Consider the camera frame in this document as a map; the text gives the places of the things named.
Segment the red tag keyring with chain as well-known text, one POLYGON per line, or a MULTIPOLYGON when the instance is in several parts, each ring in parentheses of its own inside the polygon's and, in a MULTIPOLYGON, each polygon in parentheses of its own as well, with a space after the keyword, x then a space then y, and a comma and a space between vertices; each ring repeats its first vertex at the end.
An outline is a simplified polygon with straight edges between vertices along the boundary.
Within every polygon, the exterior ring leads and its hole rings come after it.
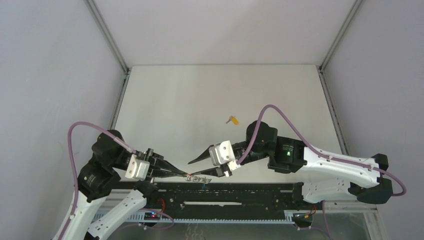
POLYGON ((192 174, 185 174, 184 179, 187 182, 200 183, 200 184, 209 184, 212 181, 211 178, 198 176, 198 175, 192 175, 192 174))

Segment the yellow tagged key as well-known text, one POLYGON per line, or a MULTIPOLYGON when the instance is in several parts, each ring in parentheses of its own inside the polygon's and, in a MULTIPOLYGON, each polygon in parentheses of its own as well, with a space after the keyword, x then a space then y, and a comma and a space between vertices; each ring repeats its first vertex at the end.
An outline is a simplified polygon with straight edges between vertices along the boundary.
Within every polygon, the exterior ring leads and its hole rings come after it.
POLYGON ((235 116, 230 116, 228 120, 225 122, 226 124, 233 123, 234 125, 239 125, 239 121, 235 116))

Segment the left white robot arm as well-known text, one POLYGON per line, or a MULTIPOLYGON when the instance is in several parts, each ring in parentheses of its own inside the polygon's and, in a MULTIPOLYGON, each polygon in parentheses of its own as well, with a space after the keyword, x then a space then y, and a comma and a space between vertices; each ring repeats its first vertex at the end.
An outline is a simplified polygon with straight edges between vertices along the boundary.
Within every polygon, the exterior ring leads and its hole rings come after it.
POLYGON ((106 240, 134 212, 156 206, 159 192, 151 179, 187 176, 152 149, 138 151, 129 147, 118 130, 102 130, 91 150, 92 157, 80 172, 71 161, 75 189, 55 240, 106 240), (123 200, 94 220, 121 180, 117 169, 136 181, 123 200))

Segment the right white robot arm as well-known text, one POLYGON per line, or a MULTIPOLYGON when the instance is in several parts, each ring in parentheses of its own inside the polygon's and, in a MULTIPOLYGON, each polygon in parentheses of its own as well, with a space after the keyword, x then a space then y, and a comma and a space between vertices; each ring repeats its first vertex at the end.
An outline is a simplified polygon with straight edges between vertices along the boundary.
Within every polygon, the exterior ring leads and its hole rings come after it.
POLYGON ((303 141, 278 136, 276 128, 254 121, 246 129, 245 141, 231 143, 227 140, 212 144, 190 164, 211 159, 213 167, 197 171, 196 175, 218 178, 230 177, 241 166, 262 159, 268 159, 268 169, 280 174, 316 172, 329 175, 328 180, 301 181, 293 185, 290 201, 297 209, 327 200, 357 200, 381 205, 393 196, 392 181, 379 171, 389 167, 386 155, 346 156, 351 163, 335 160, 343 157, 322 149, 312 150, 303 141))

